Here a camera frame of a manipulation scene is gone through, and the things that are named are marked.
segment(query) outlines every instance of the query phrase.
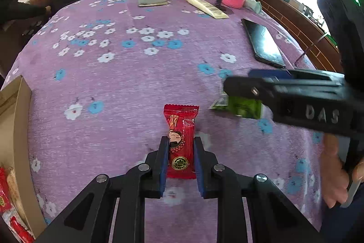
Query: bed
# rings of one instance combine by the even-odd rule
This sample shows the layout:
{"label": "bed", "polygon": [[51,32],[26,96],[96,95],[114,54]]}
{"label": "bed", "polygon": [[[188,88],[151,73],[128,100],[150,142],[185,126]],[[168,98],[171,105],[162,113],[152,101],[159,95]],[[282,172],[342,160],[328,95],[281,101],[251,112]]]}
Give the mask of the bed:
{"label": "bed", "polygon": [[[137,0],[80,0],[57,12],[18,55],[5,80],[23,75],[32,89],[29,158],[45,220],[97,175],[143,163],[167,133],[167,103],[199,105],[195,134],[239,174],[265,173],[319,229],[319,152],[323,135],[209,110],[222,80],[257,62],[241,18],[266,26],[288,69],[302,54],[268,15],[233,10],[216,20],[184,0],[140,8]],[[298,68],[313,69],[304,57]],[[146,201],[146,242],[213,242],[217,201],[195,180],[168,179],[160,200]]]}

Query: gold logo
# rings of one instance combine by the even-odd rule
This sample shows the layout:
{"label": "gold logo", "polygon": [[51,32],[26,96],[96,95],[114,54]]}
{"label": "gold logo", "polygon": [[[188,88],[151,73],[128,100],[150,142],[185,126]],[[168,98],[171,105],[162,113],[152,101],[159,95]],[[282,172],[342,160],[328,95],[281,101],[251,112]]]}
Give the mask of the gold logo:
{"label": "gold logo", "polygon": [[172,168],[174,170],[183,170],[188,167],[188,161],[185,157],[176,157],[172,161]]}

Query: black phone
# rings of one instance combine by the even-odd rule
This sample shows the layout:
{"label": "black phone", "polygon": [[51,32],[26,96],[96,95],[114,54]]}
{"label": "black phone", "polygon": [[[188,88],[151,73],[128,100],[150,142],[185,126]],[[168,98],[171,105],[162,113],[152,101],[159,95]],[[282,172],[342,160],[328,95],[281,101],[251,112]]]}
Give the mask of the black phone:
{"label": "black phone", "polygon": [[263,25],[245,19],[241,19],[241,23],[249,35],[255,59],[276,68],[285,68],[286,64],[268,29]]}

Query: blue gripper pad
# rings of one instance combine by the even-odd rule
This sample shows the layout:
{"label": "blue gripper pad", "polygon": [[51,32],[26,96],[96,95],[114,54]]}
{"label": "blue gripper pad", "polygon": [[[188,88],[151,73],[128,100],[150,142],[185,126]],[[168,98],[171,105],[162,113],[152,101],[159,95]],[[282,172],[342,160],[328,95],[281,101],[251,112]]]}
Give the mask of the blue gripper pad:
{"label": "blue gripper pad", "polygon": [[194,161],[195,161],[197,187],[198,187],[198,191],[201,194],[201,197],[203,197],[205,195],[205,189],[203,187],[203,172],[202,172],[202,165],[201,165],[201,161],[200,161],[200,156],[198,155],[198,150],[196,148],[195,140],[193,141],[193,149],[194,149]]}
{"label": "blue gripper pad", "polygon": [[167,181],[167,167],[168,167],[168,149],[169,149],[169,140],[166,137],[166,143],[164,144],[164,152],[163,152],[163,163],[161,168],[161,173],[159,174],[159,192],[161,197],[163,197],[164,190],[166,189],[166,181]]}

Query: red snack package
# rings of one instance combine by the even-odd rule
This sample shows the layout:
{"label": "red snack package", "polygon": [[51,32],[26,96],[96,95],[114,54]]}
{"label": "red snack package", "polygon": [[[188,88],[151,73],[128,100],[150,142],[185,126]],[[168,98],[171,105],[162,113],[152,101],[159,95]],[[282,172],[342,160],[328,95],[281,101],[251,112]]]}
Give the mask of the red snack package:
{"label": "red snack package", "polygon": [[6,173],[3,168],[0,168],[0,213],[4,213],[11,209],[11,203],[9,201],[9,188],[6,182]]}
{"label": "red snack package", "polygon": [[164,106],[164,116],[169,126],[169,157],[167,177],[195,179],[193,138],[199,106]]}
{"label": "red snack package", "polygon": [[10,218],[10,226],[14,229],[14,231],[17,233],[17,235],[19,236],[19,238],[24,242],[24,243],[33,243],[34,242],[34,238],[31,234],[29,234],[27,232],[27,230],[17,222],[15,216],[12,216]]}

